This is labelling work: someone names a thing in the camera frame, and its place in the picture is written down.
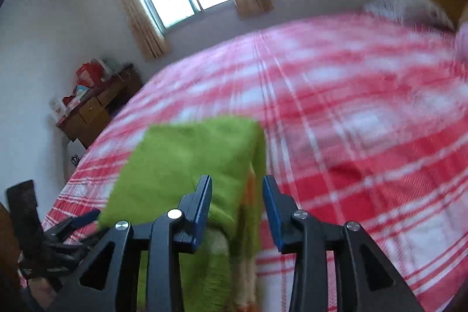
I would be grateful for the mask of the green orange knitted sweater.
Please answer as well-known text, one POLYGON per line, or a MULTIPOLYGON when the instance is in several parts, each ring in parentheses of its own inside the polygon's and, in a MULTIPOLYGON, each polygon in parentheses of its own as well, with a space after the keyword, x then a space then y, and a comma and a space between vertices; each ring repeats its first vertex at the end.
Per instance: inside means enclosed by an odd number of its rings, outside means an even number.
POLYGON ((98 225, 149 223, 207 175, 213 195, 205 237, 180 257, 187 311, 256 311, 266 143, 259 122, 223 116, 147 129, 121 169, 98 225))

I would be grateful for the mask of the white paper bag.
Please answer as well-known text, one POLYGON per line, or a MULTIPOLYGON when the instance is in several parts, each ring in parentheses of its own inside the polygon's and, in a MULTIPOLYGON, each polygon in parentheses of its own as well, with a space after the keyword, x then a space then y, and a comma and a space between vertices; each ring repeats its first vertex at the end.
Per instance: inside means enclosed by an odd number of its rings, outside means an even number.
POLYGON ((87 149, 79 139, 68 140, 63 145, 63 174, 65 182, 68 182, 72 174, 76 171, 79 162, 87 149))

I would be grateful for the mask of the brown wooden desk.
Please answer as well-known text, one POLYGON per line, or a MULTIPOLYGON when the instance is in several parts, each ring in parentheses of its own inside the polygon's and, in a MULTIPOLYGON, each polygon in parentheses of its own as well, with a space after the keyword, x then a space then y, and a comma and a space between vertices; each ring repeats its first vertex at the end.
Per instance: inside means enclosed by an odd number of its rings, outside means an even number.
POLYGON ((70 141, 78 139, 87 149, 142 85, 136 67, 128 64, 98 88, 88 91, 56 126, 70 141))

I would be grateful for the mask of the red gift bag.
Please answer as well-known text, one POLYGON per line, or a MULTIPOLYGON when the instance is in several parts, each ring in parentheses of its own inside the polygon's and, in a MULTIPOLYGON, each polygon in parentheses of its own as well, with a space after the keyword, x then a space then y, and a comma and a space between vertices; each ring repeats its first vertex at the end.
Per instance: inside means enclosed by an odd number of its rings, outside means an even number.
POLYGON ((103 75, 104 69, 99 63, 84 63, 76 71, 77 84, 90 89, 95 88, 101 85, 103 75))

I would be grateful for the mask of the red white plaid bedsheet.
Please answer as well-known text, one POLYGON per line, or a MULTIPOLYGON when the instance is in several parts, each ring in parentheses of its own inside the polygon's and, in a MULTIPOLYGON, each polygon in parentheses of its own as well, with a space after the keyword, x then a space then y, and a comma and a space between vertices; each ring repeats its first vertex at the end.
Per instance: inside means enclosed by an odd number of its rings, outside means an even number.
POLYGON ((167 66, 87 150, 44 227, 104 207, 149 126, 248 116, 298 206, 363 225, 426 311, 467 278, 467 65, 455 35, 365 13, 297 20, 167 66))

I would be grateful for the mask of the left beige curtain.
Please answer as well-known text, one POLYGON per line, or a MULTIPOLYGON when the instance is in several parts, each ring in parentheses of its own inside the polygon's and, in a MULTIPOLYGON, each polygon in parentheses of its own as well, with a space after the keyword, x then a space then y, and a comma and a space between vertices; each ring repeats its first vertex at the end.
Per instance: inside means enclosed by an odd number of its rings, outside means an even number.
POLYGON ((169 51, 167 40, 145 0, 121 0, 121 3, 141 54, 147 60, 156 60, 165 55, 169 51))

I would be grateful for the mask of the pink quilt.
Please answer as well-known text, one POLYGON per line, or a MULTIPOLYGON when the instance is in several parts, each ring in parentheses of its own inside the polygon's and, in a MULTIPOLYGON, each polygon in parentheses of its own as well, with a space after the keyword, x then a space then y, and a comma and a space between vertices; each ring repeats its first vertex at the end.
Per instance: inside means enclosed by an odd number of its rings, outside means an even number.
POLYGON ((468 23, 463 23, 457 31, 455 37, 456 57, 459 61, 468 60, 468 23))

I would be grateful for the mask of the striped pillow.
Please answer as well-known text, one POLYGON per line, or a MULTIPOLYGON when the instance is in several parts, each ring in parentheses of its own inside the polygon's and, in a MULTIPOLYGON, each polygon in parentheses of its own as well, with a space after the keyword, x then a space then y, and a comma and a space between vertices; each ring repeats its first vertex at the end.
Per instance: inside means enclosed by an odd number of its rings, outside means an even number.
POLYGON ((403 25, 455 30, 450 17, 432 0, 368 0, 362 9, 403 25))

